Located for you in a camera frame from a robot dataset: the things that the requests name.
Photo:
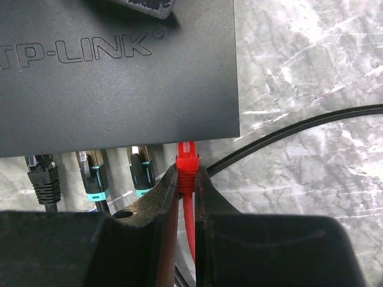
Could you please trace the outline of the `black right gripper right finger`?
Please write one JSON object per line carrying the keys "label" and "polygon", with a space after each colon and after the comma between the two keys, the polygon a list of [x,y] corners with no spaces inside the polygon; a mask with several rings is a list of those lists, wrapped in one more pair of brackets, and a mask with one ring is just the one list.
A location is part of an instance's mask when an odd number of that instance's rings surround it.
{"label": "black right gripper right finger", "polygon": [[238,211],[205,168],[195,180],[197,286],[365,286],[343,226],[313,215]]}

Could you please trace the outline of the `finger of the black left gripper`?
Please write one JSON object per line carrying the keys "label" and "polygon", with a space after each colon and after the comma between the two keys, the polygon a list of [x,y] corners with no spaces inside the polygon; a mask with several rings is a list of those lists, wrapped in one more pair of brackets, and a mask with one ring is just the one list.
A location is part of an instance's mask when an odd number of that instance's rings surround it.
{"label": "finger of the black left gripper", "polygon": [[113,2],[163,20],[172,12],[176,0],[113,0]]}

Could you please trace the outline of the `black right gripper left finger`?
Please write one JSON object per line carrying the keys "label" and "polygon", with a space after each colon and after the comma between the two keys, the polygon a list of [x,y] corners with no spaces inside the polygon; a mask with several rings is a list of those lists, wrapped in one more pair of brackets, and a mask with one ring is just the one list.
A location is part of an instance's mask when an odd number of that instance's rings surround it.
{"label": "black right gripper left finger", "polygon": [[114,215],[1,213],[2,286],[173,286],[178,171]]}

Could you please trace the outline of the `black network switch box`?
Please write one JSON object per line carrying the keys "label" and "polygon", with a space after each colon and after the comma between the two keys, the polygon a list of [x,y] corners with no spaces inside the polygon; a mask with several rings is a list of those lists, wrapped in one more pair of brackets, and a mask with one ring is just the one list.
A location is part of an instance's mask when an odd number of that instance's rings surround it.
{"label": "black network switch box", "polygon": [[239,136],[232,1],[1,2],[1,156]]}

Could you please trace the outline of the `black cable teal plugs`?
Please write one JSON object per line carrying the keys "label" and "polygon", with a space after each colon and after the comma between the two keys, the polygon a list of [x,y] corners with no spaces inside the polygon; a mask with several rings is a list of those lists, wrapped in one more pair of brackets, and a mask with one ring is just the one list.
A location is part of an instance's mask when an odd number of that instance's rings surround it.
{"label": "black cable teal plugs", "polygon": [[107,172],[101,150],[76,152],[84,189],[98,212],[110,214],[107,199],[110,196]]}

